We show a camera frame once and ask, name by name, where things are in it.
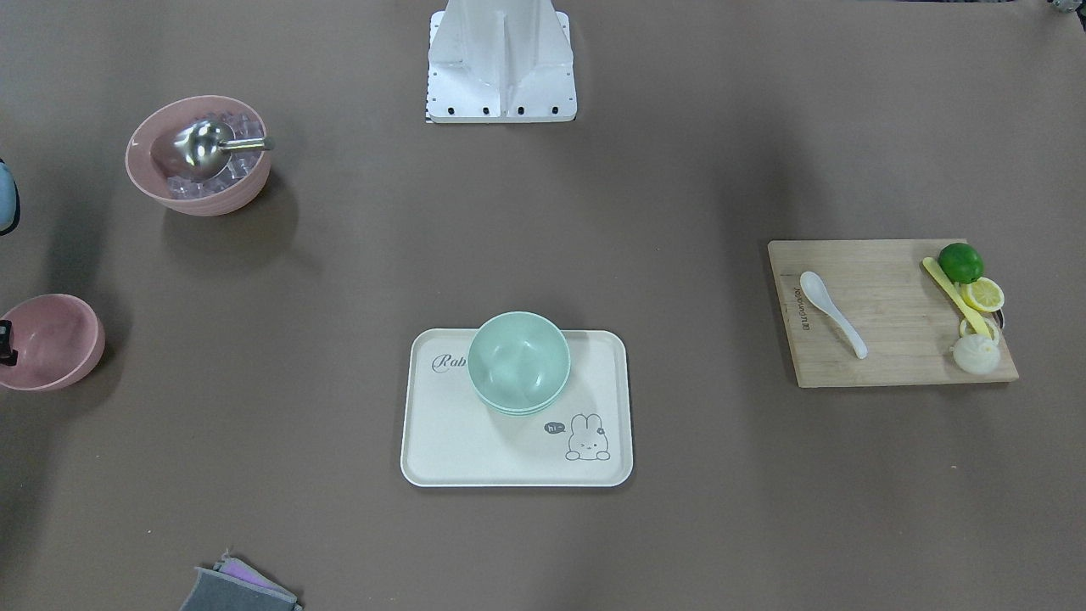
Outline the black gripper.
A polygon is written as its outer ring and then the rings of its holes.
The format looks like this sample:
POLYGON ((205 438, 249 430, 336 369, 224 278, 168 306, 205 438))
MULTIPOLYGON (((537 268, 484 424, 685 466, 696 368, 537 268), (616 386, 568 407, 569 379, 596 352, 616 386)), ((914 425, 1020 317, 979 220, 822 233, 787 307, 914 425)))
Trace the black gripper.
POLYGON ((17 351, 13 345, 13 324, 9 320, 0 321, 0 362, 5 367, 15 367, 17 351))

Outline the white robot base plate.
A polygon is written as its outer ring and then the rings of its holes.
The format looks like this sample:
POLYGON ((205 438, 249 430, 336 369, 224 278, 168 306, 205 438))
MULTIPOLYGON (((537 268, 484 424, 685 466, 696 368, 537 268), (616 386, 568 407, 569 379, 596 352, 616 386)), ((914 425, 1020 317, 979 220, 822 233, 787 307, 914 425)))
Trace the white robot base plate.
POLYGON ((424 117, 434 124, 574 120, 570 20, 551 1, 450 1, 429 20, 424 117))

